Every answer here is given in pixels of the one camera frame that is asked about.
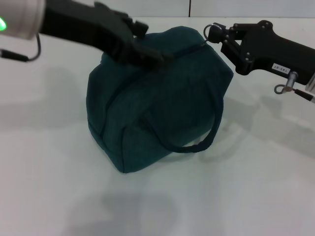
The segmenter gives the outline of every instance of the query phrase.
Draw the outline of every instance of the metal ring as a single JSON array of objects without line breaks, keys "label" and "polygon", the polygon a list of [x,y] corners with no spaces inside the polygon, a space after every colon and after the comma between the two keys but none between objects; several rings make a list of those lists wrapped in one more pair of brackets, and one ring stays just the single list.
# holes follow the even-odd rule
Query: metal ring
[{"label": "metal ring", "polygon": [[205,29],[203,30],[203,36],[205,36],[205,39],[207,39],[207,40],[208,40],[208,37],[207,37],[207,35],[206,35],[206,30],[207,30],[207,28],[211,28],[212,26],[216,26],[216,27],[218,27],[218,28],[222,31],[222,28],[221,28],[220,26],[218,26],[217,24],[209,24],[209,25],[207,25],[207,26],[205,27]]},{"label": "metal ring", "polygon": [[274,89],[275,93],[276,93],[276,94],[283,94],[283,92],[284,92],[284,87],[285,87],[285,85],[277,85],[277,86],[275,86],[275,89]]}]

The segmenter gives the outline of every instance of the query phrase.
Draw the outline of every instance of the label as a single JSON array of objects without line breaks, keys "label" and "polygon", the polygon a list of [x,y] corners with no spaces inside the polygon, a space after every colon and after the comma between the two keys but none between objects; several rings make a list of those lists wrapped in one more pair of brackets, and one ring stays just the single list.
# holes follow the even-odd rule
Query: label
[{"label": "label", "polygon": [[278,65],[278,64],[275,64],[275,63],[273,64],[272,69],[280,71],[280,72],[282,72],[284,74],[288,74],[290,72],[290,70],[291,70],[289,68],[286,68],[286,67],[284,67],[282,65]]}]

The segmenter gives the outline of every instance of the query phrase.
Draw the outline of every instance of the white wall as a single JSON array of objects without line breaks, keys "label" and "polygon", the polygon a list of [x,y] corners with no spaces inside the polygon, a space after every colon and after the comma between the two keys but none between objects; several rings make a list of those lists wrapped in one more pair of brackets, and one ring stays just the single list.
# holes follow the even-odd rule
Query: white wall
[{"label": "white wall", "polygon": [[[94,0],[77,0],[93,4]],[[189,0],[98,0],[130,16],[188,16]]]},{"label": "white wall", "polygon": [[315,17],[313,0],[192,0],[191,16]]}]

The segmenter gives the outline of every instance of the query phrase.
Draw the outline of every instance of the white table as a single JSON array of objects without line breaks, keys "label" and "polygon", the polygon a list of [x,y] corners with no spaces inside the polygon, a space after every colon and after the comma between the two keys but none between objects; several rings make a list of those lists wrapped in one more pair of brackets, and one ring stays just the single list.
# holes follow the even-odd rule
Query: white table
[{"label": "white table", "polygon": [[[260,19],[140,18],[151,32]],[[315,19],[270,19],[315,48]],[[32,55],[35,42],[0,38]],[[313,236],[315,106],[275,95],[265,71],[235,77],[215,144],[122,175],[92,139],[85,97],[101,52],[42,37],[30,64],[1,60],[1,236]],[[220,46],[214,48],[220,53]]]}]

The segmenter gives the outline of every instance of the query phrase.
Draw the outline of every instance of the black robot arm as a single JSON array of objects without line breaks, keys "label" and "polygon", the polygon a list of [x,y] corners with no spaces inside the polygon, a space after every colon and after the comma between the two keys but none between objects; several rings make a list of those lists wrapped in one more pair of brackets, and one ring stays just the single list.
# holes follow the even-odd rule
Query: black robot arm
[{"label": "black robot arm", "polygon": [[287,78],[287,91],[293,90],[297,82],[315,93],[315,50],[276,35],[271,22],[234,24],[229,29],[214,23],[204,33],[208,41],[222,42],[221,51],[236,66],[238,74],[262,69]]},{"label": "black robot arm", "polygon": [[71,0],[46,0],[39,33],[96,47],[120,64],[154,68],[170,56],[134,42],[134,36],[144,37],[147,30],[146,24],[133,22],[102,3],[91,7]]}]

